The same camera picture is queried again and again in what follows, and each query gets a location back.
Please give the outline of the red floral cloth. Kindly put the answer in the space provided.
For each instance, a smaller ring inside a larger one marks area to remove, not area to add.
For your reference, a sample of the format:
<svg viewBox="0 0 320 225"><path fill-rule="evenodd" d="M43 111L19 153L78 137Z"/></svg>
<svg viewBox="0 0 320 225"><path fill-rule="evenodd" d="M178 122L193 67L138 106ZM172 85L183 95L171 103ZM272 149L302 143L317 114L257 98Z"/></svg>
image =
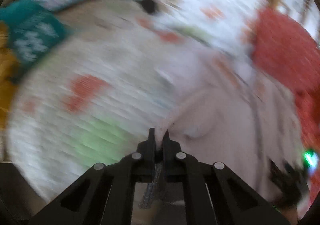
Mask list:
<svg viewBox="0 0 320 225"><path fill-rule="evenodd" d="M319 156L319 87L295 94L297 114L302 128L302 143Z"/></svg>

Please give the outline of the red floral pillow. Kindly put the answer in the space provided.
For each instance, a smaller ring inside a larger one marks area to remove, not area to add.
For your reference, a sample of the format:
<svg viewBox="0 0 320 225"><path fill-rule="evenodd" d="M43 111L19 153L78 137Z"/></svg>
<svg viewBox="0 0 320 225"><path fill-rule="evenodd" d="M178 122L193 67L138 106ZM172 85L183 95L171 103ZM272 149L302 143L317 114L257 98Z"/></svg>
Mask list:
<svg viewBox="0 0 320 225"><path fill-rule="evenodd" d="M259 11L254 64L294 92L319 86L319 49L310 34L276 10Z"/></svg>

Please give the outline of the pale pink baby garment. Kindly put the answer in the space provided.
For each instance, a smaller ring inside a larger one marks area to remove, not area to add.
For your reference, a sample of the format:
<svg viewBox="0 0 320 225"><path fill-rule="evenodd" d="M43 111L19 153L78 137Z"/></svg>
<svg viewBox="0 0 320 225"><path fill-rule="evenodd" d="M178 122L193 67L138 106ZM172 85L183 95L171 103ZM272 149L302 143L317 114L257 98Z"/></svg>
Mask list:
<svg viewBox="0 0 320 225"><path fill-rule="evenodd" d="M270 163L301 166L301 127L293 94L254 69L208 49L180 52L161 69L177 100L157 125L198 161L223 162L264 199L280 190L270 181Z"/></svg>

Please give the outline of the teal cardboard box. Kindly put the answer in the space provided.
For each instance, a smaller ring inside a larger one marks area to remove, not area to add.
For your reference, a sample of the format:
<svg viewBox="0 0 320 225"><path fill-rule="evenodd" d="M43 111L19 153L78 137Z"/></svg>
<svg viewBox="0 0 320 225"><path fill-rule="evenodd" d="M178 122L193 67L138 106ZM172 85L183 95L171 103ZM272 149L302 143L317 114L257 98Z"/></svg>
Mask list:
<svg viewBox="0 0 320 225"><path fill-rule="evenodd" d="M14 82L19 82L68 36L65 26L33 0L18 0L1 8L1 22L8 26L8 46L18 61L11 77Z"/></svg>

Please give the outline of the white floral pillow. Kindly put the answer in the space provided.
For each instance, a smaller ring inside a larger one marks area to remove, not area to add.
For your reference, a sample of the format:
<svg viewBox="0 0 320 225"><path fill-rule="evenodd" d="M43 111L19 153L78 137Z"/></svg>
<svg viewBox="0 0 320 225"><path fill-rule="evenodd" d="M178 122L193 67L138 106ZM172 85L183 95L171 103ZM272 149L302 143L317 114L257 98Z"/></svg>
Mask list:
<svg viewBox="0 0 320 225"><path fill-rule="evenodd" d="M166 42L184 36L232 56L248 55L253 47L253 28L266 0L150 0L153 15L138 23Z"/></svg>

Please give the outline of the quilted heart pattern bedspread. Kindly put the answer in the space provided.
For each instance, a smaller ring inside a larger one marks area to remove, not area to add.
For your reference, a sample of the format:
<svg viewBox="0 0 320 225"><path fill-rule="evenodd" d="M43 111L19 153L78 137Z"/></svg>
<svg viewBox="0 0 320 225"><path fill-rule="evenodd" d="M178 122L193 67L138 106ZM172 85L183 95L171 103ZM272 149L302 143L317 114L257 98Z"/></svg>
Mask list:
<svg viewBox="0 0 320 225"><path fill-rule="evenodd" d="M62 12L55 17L68 36L16 82L9 158L46 202L94 163L133 152L171 112L177 97L161 69L178 53L245 57L187 36L166 42L138 23L144 16L126 0L93 0Z"/></svg>

